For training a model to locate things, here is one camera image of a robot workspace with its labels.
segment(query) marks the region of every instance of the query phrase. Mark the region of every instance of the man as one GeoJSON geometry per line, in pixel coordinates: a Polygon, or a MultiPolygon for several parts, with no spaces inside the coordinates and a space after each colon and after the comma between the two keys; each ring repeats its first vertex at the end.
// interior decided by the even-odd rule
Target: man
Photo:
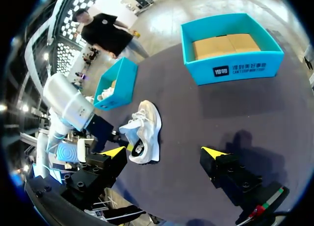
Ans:
{"type": "Polygon", "coordinates": [[[79,9],[73,15],[73,21],[84,24],[82,38],[96,49],[109,53],[114,59],[118,56],[125,56],[135,61],[133,51],[143,58],[148,58],[148,53],[131,34],[114,26],[129,29],[116,19],[116,16],[108,14],[98,14],[92,17],[85,9],[79,9]]]}

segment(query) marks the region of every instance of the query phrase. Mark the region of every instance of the table surface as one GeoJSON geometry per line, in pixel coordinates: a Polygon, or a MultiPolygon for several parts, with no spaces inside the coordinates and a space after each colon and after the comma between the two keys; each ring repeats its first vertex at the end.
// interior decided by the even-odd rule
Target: table surface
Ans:
{"type": "Polygon", "coordinates": [[[285,58],[273,78],[197,86],[183,65],[180,44],[139,63],[132,103],[103,111],[102,117],[117,130],[141,101],[156,104],[162,119],[160,162],[128,160],[114,189],[168,221],[234,225],[241,208],[214,188],[199,164],[200,148],[207,146],[239,154],[264,184],[276,180],[287,186],[290,194],[279,209],[291,209],[312,174],[314,96],[289,44],[275,37],[285,58]]]}

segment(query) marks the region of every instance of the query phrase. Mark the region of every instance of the blue storage bin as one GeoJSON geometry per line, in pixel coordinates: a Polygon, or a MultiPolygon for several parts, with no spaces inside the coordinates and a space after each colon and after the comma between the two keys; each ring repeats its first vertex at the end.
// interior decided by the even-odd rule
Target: blue storage bin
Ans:
{"type": "Polygon", "coordinates": [[[197,85],[275,76],[284,52],[272,36],[246,13],[224,14],[181,25],[183,62],[197,85]],[[193,42],[230,34],[250,34],[261,51],[195,59],[193,42]]]}
{"type": "Polygon", "coordinates": [[[133,88],[137,73],[137,65],[123,57],[109,68],[100,78],[95,93],[94,106],[108,111],[132,101],[133,88]],[[104,89],[111,87],[116,80],[113,94],[102,101],[97,100],[104,89]]]}

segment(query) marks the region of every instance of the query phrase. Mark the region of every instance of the black logo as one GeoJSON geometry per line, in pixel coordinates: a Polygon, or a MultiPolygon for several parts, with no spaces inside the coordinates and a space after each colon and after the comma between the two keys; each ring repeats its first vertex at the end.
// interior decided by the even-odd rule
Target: black logo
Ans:
{"type": "Polygon", "coordinates": [[[229,66],[215,67],[213,71],[215,77],[229,75],[229,66]]]}

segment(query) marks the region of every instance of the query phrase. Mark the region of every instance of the yellow object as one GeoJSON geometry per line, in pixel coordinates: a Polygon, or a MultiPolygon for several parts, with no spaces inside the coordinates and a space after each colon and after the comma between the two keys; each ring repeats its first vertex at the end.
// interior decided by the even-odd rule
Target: yellow object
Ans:
{"type": "Polygon", "coordinates": [[[220,156],[220,155],[228,155],[228,153],[224,153],[224,152],[220,152],[220,151],[216,151],[214,149],[210,149],[210,148],[206,148],[206,147],[202,147],[202,149],[204,149],[206,152],[208,152],[209,155],[211,155],[215,160],[216,157],[220,156]]]}
{"type": "Polygon", "coordinates": [[[112,88],[114,88],[114,87],[116,86],[116,82],[117,82],[117,80],[114,80],[114,81],[112,82],[112,84],[111,84],[111,87],[112,87],[112,88]]]}
{"type": "Polygon", "coordinates": [[[237,53],[261,51],[250,34],[231,34],[227,37],[237,53]]]}
{"type": "Polygon", "coordinates": [[[106,154],[108,156],[111,156],[111,158],[113,158],[116,154],[118,154],[122,149],[125,149],[126,147],[119,147],[119,148],[116,148],[116,149],[112,149],[112,150],[109,150],[109,151],[104,151],[102,152],[101,154],[106,154]]]}
{"type": "Polygon", "coordinates": [[[195,60],[231,53],[261,51],[250,34],[230,34],[193,42],[195,60]]]}

